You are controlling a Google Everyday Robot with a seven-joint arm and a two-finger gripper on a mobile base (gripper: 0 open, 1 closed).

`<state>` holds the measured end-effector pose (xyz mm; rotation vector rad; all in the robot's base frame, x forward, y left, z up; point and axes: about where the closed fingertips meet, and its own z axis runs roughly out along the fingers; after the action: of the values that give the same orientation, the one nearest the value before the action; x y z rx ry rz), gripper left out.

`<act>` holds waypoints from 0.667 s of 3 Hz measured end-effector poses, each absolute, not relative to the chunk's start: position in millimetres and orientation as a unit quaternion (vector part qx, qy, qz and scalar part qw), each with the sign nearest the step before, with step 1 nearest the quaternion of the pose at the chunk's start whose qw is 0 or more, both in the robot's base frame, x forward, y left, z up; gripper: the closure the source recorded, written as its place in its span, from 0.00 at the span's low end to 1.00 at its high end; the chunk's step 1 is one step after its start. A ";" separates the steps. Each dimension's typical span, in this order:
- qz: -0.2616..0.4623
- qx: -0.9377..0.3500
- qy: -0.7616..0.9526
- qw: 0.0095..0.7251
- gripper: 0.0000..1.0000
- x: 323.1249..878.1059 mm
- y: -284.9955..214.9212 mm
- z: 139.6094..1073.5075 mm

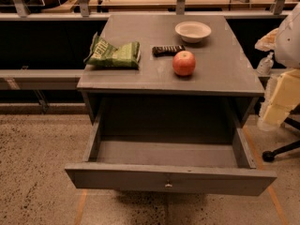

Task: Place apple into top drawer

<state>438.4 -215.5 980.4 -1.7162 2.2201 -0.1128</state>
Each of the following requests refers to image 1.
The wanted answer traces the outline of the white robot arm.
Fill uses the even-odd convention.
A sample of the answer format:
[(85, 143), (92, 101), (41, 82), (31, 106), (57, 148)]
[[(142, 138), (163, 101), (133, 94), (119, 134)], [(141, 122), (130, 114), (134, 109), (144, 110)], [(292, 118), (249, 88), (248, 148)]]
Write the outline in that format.
[(268, 131), (279, 128), (300, 104), (300, 4), (278, 28), (260, 38), (255, 48), (273, 51), (275, 60), (288, 69), (272, 75), (265, 88), (258, 127)]

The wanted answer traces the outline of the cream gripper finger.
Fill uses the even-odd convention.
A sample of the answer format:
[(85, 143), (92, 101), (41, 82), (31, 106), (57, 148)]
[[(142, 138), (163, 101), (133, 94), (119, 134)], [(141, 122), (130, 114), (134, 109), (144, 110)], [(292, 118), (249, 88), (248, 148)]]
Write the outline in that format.
[(265, 88), (258, 128), (263, 131), (279, 128), (299, 104), (300, 69), (291, 69), (280, 75), (272, 75)]
[(276, 44), (276, 36), (278, 33), (278, 29), (275, 28), (269, 33), (267, 33), (265, 36), (260, 38), (256, 44), (254, 45), (254, 48), (263, 51), (263, 52), (268, 52), (271, 50), (275, 49), (275, 44)]

